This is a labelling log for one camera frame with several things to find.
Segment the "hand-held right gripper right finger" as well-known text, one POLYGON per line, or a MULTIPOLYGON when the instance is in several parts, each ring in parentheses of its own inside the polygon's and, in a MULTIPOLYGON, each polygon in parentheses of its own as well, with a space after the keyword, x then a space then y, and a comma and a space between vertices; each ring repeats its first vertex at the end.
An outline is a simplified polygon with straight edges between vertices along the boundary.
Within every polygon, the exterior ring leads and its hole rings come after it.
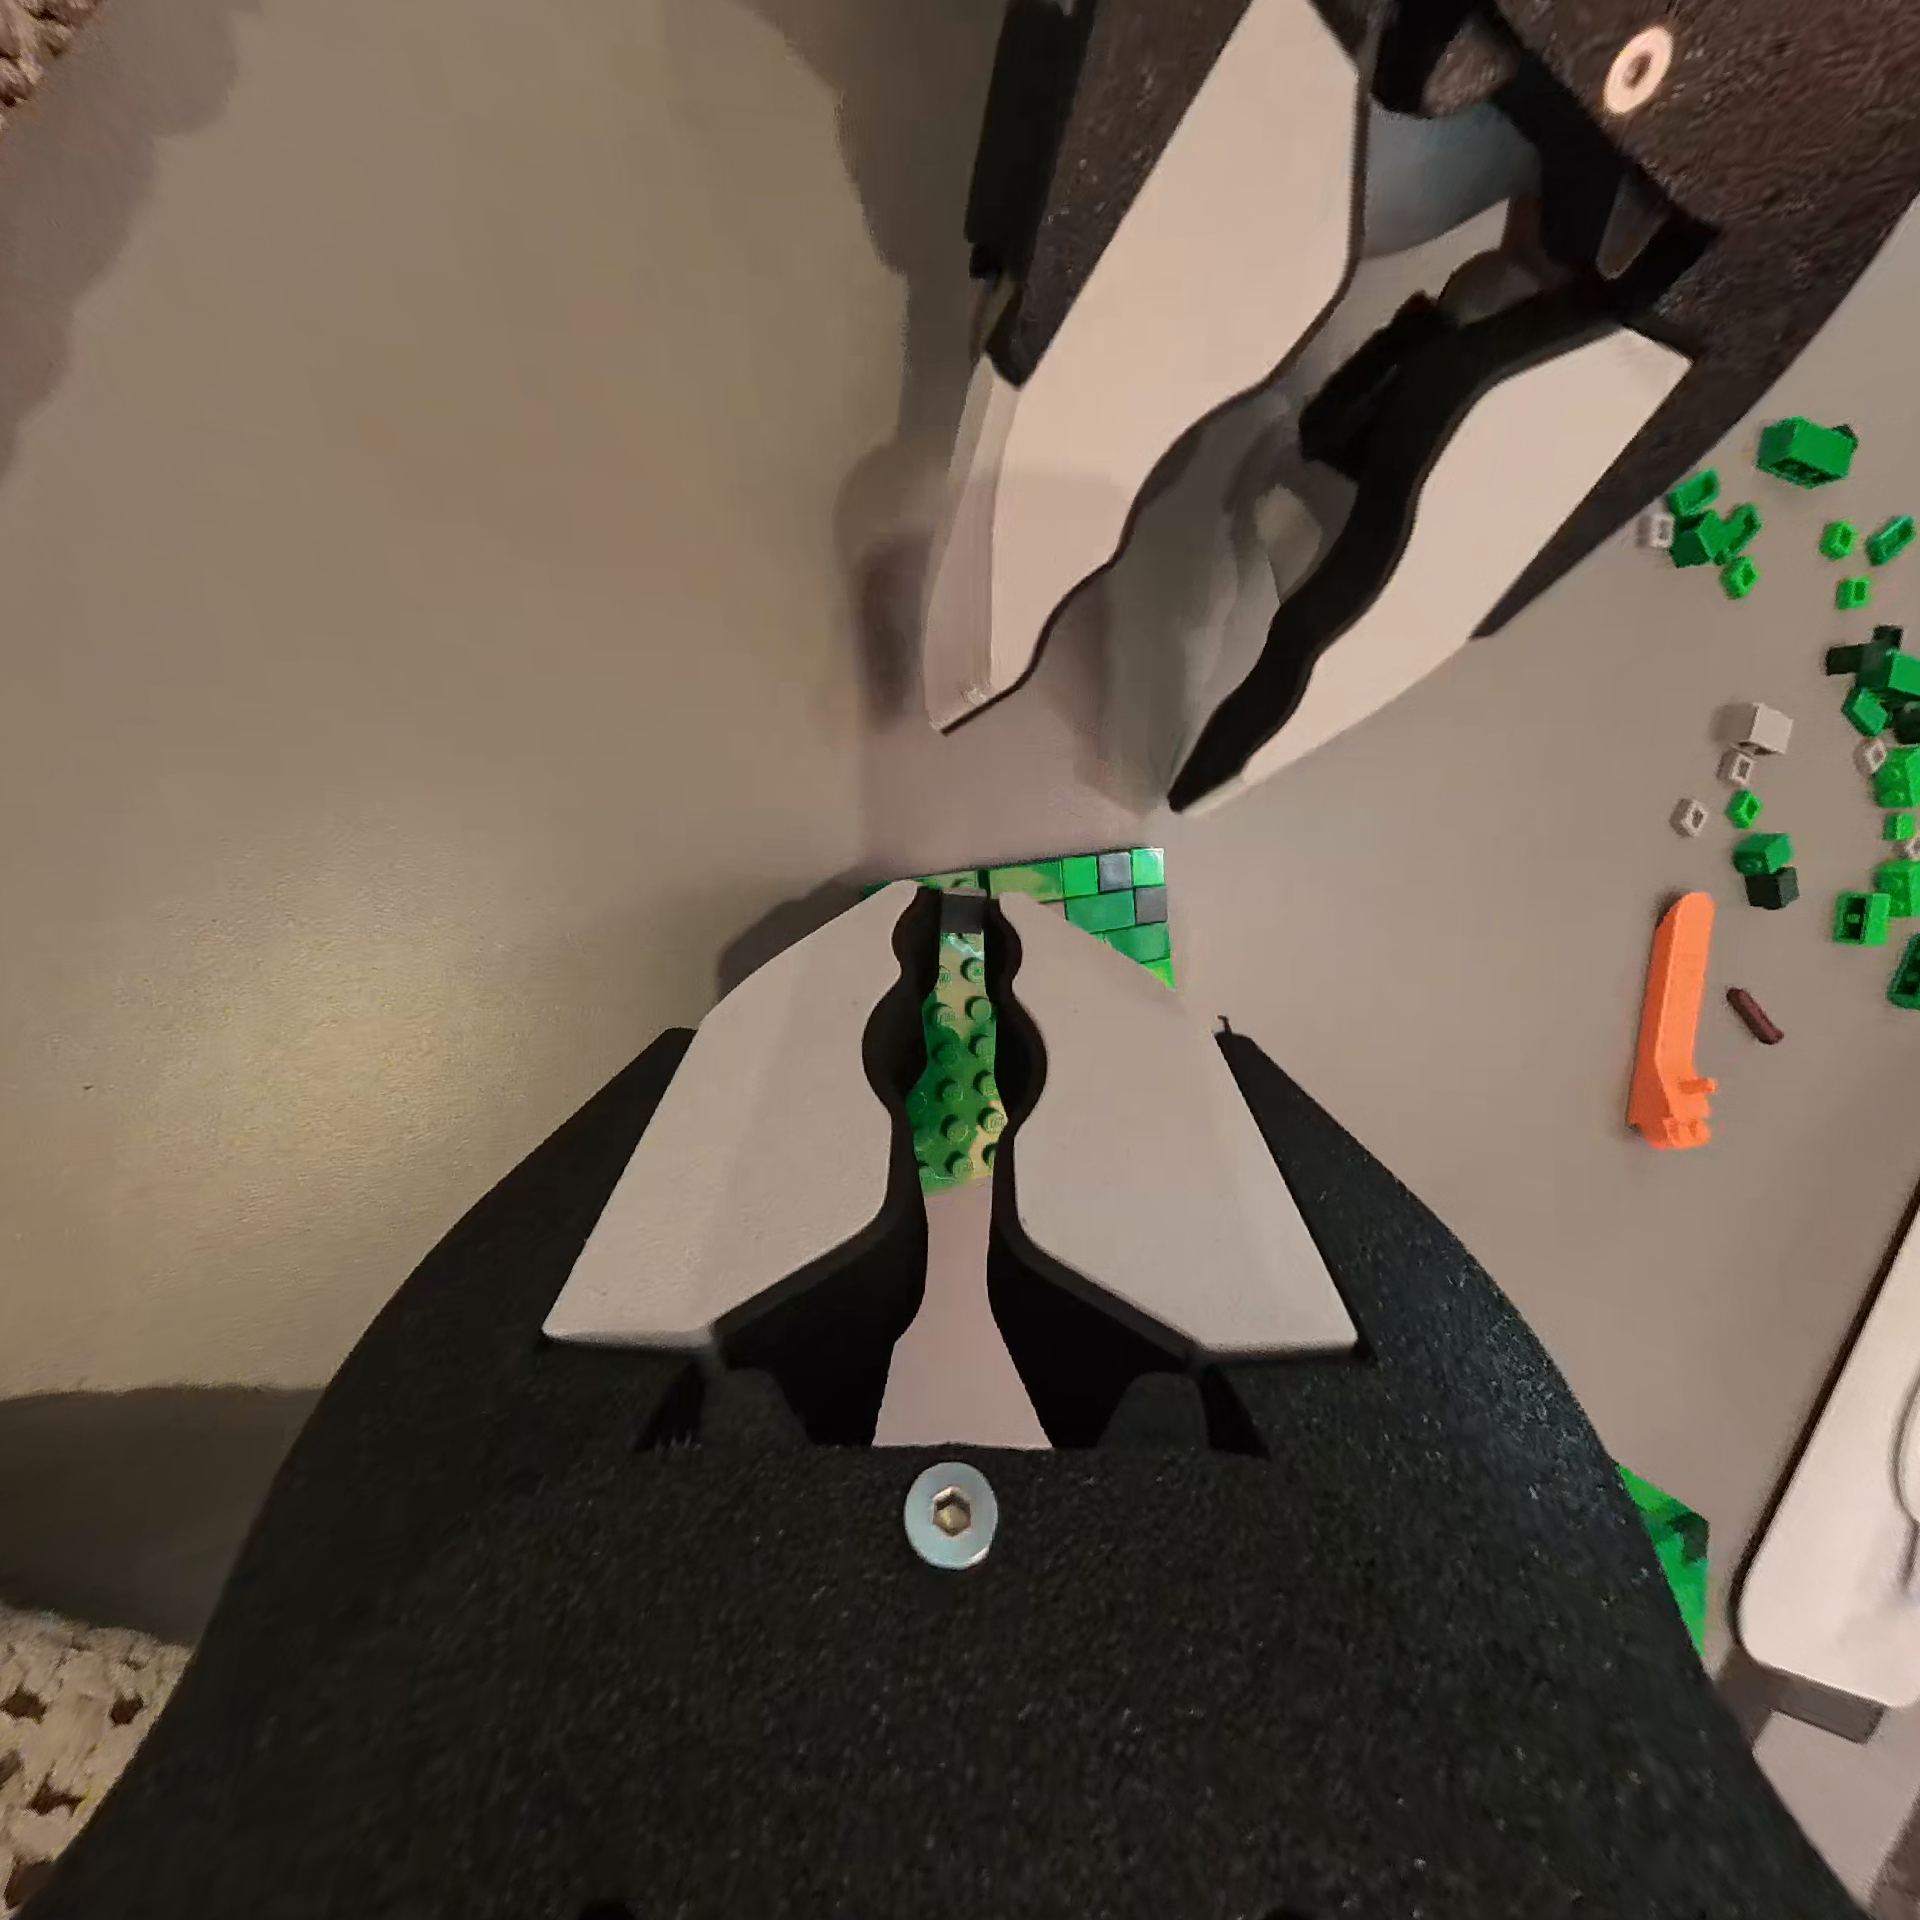
POLYGON ((1029 897, 997 910, 1015 1247, 1194 1357, 1349 1355, 1357 1326, 1206 1023, 1029 897))

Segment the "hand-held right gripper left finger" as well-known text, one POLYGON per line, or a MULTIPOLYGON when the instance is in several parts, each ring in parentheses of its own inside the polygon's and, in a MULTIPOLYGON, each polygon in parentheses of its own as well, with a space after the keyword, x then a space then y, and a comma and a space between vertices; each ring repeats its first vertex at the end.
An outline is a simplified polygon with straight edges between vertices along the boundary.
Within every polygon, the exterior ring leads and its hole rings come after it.
POLYGON ((542 1334, 708 1349, 919 1212, 933 892, 896 882, 768 960, 694 1031, 542 1334))

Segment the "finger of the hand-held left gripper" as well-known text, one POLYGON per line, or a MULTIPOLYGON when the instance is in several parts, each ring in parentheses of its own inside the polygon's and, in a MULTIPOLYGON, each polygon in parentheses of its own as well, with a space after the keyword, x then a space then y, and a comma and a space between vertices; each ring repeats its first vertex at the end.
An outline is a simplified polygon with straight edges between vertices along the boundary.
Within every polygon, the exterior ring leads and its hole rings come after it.
POLYGON ((1693 360, 1585 294, 1445 325, 1396 375, 1355 500, 1167 792, 1200 813, 1448 665, 1656 419, 1693 360))
POLYGON ((1367 70, 1309 2, 1009 13, 969 205, 985 333, 924 565, 937 731, 1027 680, 1166 455, 1345 294, 1367 70))

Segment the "pile of loose lego bricks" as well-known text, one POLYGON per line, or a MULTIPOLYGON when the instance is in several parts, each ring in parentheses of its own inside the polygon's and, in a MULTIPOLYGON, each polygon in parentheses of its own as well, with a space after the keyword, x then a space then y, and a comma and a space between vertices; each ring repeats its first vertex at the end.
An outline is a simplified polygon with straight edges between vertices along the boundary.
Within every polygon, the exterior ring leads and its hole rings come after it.
MULTIPOLYGON (((1797 493, 1820 493, 1850 479, 1860 434, 1848 423, 1818 423, 1793 414, 1764 423, 1756 474, 1797 493)), ((1634 541, 1685 572, 1711 577, 1729 606, 1750 602, 1763 585, 1757 565, 1764 507, 1729 497, 1717 466, 1700 468, 1674 486, 1634 524, 1634 541)), ((1818 565, 1831 569, 1831 613, 1841 617, 1877 609, 1884 576, 1916 552, 1916 514, 1893 512, 1874 525, 1848 517, 1824 519, 1814 538, 1818 565)), ((1873 874, 1841 889, 1831 907, 1831 940, 1841 949, 1888 949, 1903 934, 1886 998, 1916 1012, 1916 627, 1873 623, 1848 629, 1828 645, 1820 682, 1850 737, 1850 757, 1865 797, 1879 811, 1881 856, 1873 874)), ((1764 828, 1763 770, 1793 744, 1793 716, 1770 703, 1738 703, 1719 723, 1719 803, 1685 798, 1670 813, 1682 837, 1706 833, 1711 813, 1732 826, 1729 864, 1746 905, 1783 912, 1801 898, 1801 872, 1793 836, 1764 828)))

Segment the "orange brick separator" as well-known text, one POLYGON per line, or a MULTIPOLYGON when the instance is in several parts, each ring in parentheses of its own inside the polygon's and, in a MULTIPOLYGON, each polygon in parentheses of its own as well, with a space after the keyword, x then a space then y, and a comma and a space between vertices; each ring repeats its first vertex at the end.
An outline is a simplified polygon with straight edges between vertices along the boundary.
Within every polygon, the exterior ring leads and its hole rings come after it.
POLYGON ((1651 936, 1626 1123, 1656 1151, 1712 1139, 1717 1082, 1696 1070, 1694 1045, 1714 931, 1717 900, 1693 892, 1664 910, 1651 936))

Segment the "cream knit cloth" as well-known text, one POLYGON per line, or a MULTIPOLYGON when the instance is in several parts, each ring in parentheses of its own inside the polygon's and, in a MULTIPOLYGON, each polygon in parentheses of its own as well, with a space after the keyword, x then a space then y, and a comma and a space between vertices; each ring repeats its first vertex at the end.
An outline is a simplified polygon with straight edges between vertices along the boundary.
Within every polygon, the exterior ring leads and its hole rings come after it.
POLYGON ((193 1651, 3 1607, 3 1914, 14 1919, 129 1769, 193 1651))
POLYGON ((96 9, 96 2, 3 2, 3 118, 36 95, 96 9))

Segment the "green lego frame structure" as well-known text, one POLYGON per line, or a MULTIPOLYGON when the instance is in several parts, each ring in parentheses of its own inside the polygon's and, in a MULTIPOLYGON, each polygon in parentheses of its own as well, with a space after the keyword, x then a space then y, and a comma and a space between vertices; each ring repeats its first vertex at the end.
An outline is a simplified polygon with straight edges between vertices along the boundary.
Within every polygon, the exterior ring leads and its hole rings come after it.
POLYGON ((1712 1601, 1711 1524, 1706 1515, 1691 1507, 1685 1499, 1669 1496, 1669 1490, 1626 1465, 1619 1465, 1617 1473, 1640 1515, 1666 1589, 1687 1622, 1693 1650, 1700 1658, 1706 1658, 1712 1601))

